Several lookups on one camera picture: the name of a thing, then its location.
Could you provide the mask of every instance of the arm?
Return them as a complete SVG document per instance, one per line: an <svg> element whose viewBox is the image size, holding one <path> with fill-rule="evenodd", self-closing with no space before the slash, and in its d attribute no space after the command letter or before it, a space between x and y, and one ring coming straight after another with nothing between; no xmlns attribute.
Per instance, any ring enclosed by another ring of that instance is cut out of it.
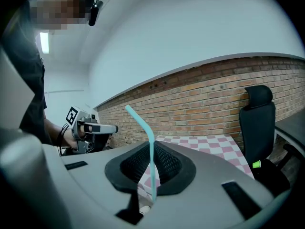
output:
<svg viewBox="0 0 305 229"><path fill-rule="evenodd" d="M43 120L44 120L44 127L49 133L51 141L53 142L54 145L56 145L56 139L58 134L61 132L61 127L49 121L46 118L46 114L44 111L43 111ZM74 148L77 147L77 142L75 141L70 128L68 128L63 135L62 146L68 146Z"/></svg>

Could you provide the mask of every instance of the black mesh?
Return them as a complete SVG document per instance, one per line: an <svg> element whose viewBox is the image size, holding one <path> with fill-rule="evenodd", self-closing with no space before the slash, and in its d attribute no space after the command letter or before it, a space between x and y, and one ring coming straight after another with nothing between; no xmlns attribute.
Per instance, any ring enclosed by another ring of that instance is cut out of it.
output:
<svg viewBox="0 0 305 229"><path fill-rule="evenodd" d="M154 143L154 162L158 169L160 183L163 184L181 170L181 162L169 152ZM138 183L150 162L149 144L121 162L121 172L130 180Z"/></svg>
<svg viewBox="0 0 305 229"><path fill-rule="evenodd" d="M110 160L105 175L121 192L137 192L137 185L150 162L149 142L141 143L132 150ZM190 158L169 148L174 144L154 142L154 163L158 169L161 185L158 196L181 193L194 179L196 166Z"/></svg>

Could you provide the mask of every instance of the fluorescent light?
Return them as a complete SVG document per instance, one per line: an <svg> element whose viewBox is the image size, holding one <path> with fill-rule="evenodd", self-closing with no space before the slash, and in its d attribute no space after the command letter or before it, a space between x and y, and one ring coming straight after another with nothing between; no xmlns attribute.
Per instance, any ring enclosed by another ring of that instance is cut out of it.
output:
<svg viewBox="0 0 305 229"><path fill-rule="evenodd" d="M49 33L40 32L41 49L43 53L49 53Z"/></svg>

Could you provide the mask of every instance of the brick wall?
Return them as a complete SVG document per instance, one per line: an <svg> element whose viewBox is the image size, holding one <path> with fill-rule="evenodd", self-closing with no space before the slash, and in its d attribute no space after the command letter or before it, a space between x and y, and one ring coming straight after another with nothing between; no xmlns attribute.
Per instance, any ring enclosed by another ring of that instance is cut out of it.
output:
<svg viewBox="0 0 305 229"><path fill-rule="evenodd" d="M98 107L100 122L118 125L111 146L146 140L124 109L129 104L155 135L230 134L243 148L238 113L248 104L246 86L273 92L276 121L305 107L305 63L289 58L225 60L180 71L128 91Z"/></svg>

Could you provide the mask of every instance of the chair headrest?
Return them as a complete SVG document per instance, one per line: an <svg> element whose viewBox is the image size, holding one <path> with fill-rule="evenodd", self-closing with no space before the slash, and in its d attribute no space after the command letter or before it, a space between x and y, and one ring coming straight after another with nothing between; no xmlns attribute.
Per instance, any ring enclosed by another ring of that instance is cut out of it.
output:
<svg viewBox="0 0 305 229"><path fill-rule="evenodd" d="M249 93L249 108L257 108L272 101L272 92L267 86L248 86L245 90Z"/></svg>

